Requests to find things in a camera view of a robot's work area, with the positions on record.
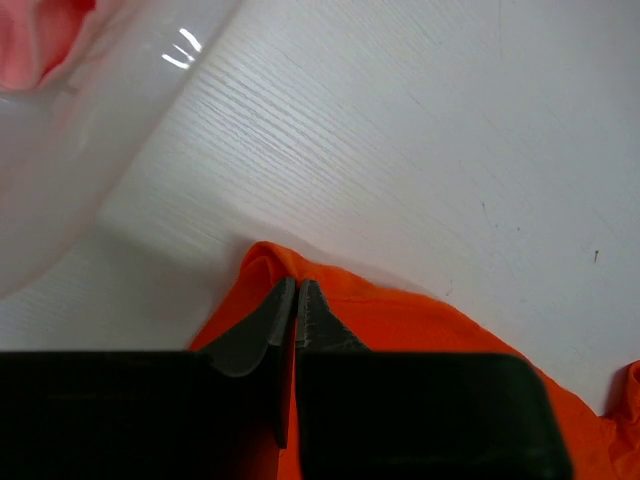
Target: orange-red fabric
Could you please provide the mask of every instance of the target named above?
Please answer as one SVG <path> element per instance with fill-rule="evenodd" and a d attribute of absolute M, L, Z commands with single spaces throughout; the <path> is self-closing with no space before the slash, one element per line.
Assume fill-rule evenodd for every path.
<path fill-rule="evenodd" d="M 317 265 L 271 243 L 254 245 L 238 279 L 192 349 L 199 349 L 253 311 L 284 276 L 317 280 L 334 313 L 374 350 L 504 352 L 522 356 L 446 303 L 377 287 L 343 269 Z M 577 480 L 640 480 L 640 362 L 628 370 L 625 395 L 615 413 L 596 416 L 577 396 L 538 370 L 569 447 Z M 298 424 L 292 398 L 289 448 L 279 480 L 301 478 Z"/>

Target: white table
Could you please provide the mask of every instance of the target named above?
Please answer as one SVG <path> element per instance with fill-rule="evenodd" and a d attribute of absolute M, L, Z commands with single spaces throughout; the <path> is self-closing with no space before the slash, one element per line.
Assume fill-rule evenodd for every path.
<path fill-rule="evenodd" d="M 445 298 L 602 411 L 640 358 L 639 21 L 247 0 L 87 235 L 0 302 L 0 347 L 183 347 L 270 239 Z"/>

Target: white surface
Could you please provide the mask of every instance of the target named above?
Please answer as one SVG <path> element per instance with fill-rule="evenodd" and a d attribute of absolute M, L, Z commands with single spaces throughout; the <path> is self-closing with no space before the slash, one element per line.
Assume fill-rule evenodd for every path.
<path fill-rule="evenodd" d="M 272 239 L 446 298 L 601 411 L 640 358 L 638 21 L 247 0 L 92 231 L 0 303 L 0 345 L 184 346 Z"/>
<path fill-rule="evenodd" d="M 0 95 L 0 295 L 87 226 L 237 1 L 139 4 L 125 3 L 67 78 Z"/>

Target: pink fabric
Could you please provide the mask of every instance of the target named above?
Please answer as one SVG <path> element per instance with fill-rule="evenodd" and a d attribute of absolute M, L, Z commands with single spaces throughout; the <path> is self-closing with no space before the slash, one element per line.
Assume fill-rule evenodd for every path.
<path fill-rule="evenodd" d="M 123 0 L 0 0 L 0 91 L 58 77 Z"/>

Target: transparent plastic bin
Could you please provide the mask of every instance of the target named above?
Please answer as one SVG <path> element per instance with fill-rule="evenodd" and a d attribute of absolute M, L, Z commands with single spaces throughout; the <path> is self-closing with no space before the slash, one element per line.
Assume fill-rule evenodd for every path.
<path fill-rule="evenodd" d="M 73 244 L 238 3 L 133 1 L 66 78 L 0 95 L 0 295 Z"/>

